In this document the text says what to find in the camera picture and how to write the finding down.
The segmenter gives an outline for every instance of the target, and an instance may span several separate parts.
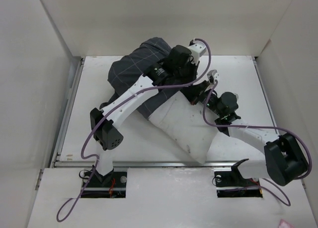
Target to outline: screw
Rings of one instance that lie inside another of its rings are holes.
[[[121,183],[127,182],[127,177],[126,177],[126,176],[121,176],[120,182],[121,182]]]
[[[221,175],[216,175],[215,176],[215,181],[216,182],[222,182],[222,176]]]

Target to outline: plaid fabric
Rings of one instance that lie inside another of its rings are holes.
[[[169,55],[171,47],[162,38],[151,38],[143,42],[139,48],[121,60],[114,62],[109,70],[108,81],[115,89],[115,94],[109,102],[114,101],[130,88],[149,66]],[[141,113],[146,119],[171,96],[179,91],[175,89],[162,90],[140,107]]]

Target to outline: purple cable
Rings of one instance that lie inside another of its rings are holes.
[[[312,162],[312,157],[310,155],[310,152],[309,152],[309,149],[307,148],[307,146],[305,145],[304,141],[302,141],[301,138],[299,138],[298,135],[296,135],[294,132],[288,130],[288,129],[285,129],[285,128],[282,128],[282,127],[276,127],[276,126],[256,126],[256,125],[216,125],[216,124],[212,124],[210,123],[206,116],[205,116],[205,111],[206,111],[206,108],[207,108],[207,104],[208,104],[208,101],[212,95],[212,92],[214,91],[214,89],[216,88],[216,86],[218,85],[218,81],[216,80],[215,81],[215,84],[214,86],[212,87],[212,89],[210,90],[207,98],[205,99],[204,101],[204,106],[203,106],[203,120],[205,121],[206,124],[210,125],[210,126],[213,126],[213,127],[217,127],[217,128],[228,128],[228,127],[235,127],[235,128],[246,128],[247,126],[251,129],[274,129],[274,130],[280,130],[280,131],[284,131],[286,133],[289,133],[291,134],[292,136],[294,136],[299,142],[300,144],[303,146],[306,154],[307,154],[307,157],[308,157],[308,170],[305,174],[299,176],[298,178],[296,179],[302,179],[302,178],[305,178],[307,177],[310,172],[312,171],[312,168],[313,168],[313,162]]]
[[[266,191],[268,191],[270,194],[272,194],[277,200],[279,200],[281,203],[283,203],[284,205],[290,207],[291,206],[291,202],[288,198],[288,196],[286,195],[286,193],[279,187],[277,186],[275,183],[273,183],[272,181],[266,179],[266,178],[263,178],[266,182],[269,182],[270,184],[272,184],[274,187],[276,187],[283,195],[284,197],[286,198],[287,202],[283,201],[281,198],[279,198],[275,193],[273,193],[271,190],[269,190],[268,188],[266,187],[263,187],[263,186],[260,186],[260,185],[255,185],[255,186],[248,186],[248,187],[242,187],[242,188],[236,188],[236,189],[229,189],[229,190],[226,190],[226,191],[229,191],[229,192],[235,192],[235,191],[241,191],[241,190],[246,190],[248,188],[261,188],[261,189],[264,189]]]
[[[121,107],[122,105],[124,105],[125,103],[127,103],[128,101],[130,101],[131,99],[133,99],[136,95],[138,94],[141,94],[143,92],[146,92],[146,91],[149,91],[149,90],[155,90],[155,89],[168,89],[168,88],[181,88],[181,87],[186,87],[186,86],[190,86],[194,83],[196,83],[198,80],[200,80],[209,70],[210,68],[210,65],[211,65],[211,59],[212,59],[212,54],[211,54],[211,50],[210,50],[210,47],[208,45],[208,43],[201,39],[201,38],[196,38],[195,41],[200,41],[200,42],[203,42],[205,44],[205,46],[207,47],[207,50],[208,50],[208,53],[209,53],[209,61],[208,61],[208,65],[207,65],[207,68],[204,70],[204,72],[194,81],[192,82],[189,82],[189,83],[186,83],[186,84],[180,84],[180,85],[162,85],[162,86],[155,86],[155,87],[149,87],[149,88],[145,88],[145,89],[142,89],[140,91],[138,91],[136,94],[130,96],[129,98],[127,98],[126,100],[122,101],[121,103],[119,103],[117,106],[115,106],[113,109],[111,109],[97,124],[96,126],[92,129],[92,131],[89,133],[87,139],[85,140],[84,144],[83,144],[83,147],[81,149],[81,152],[80,152],[80,156],[82,159],[88,159],[88,158],[91,158],[91,157],[96,157],[96,163],[95,163],[95,166],[93,167],[92,169],[92,173],[90,174],[88,180],[86,181],[86,183],[84,184],[83,188],[80,190],[79,192],[79,195],[76,197],[71,209],[69,210],[69,212],[66,214],[66,216],[63,218],[63,219],[59,219],[59,214],[61,212],[61,210],[63,209],[63,207],[69,202],[71,201],[73,198],[69,198],[61,207],[60,209],[58,210],[57,214],[56,214],[56,220],[58,222],[63,222],[67,219],[67,217],[69,217],[69,215],[71,214],[71,212],[73,211],[76,203],[79,201],[81,195],[83,194],[83,191],[84,189],[87,187],[89,181],[91,180],[91,178],[93,177],[95,171],[96,171],[96,168],[97,168],[97,165],[98,165],[98,162],[99,162],[99,155],[98,154],[91,154],[91,155],[88,155],[88,156],[85,156],[84,155],[84,151],[85,151],[85,148],[89,142],[89,140],[91,139],[91,137],[94,135],[94,133],[96,132],[96,130],[98,129],[98,127],[106,120],[106,118],[111,114],[113,113],[115,110],[117,110],[119,107]]]

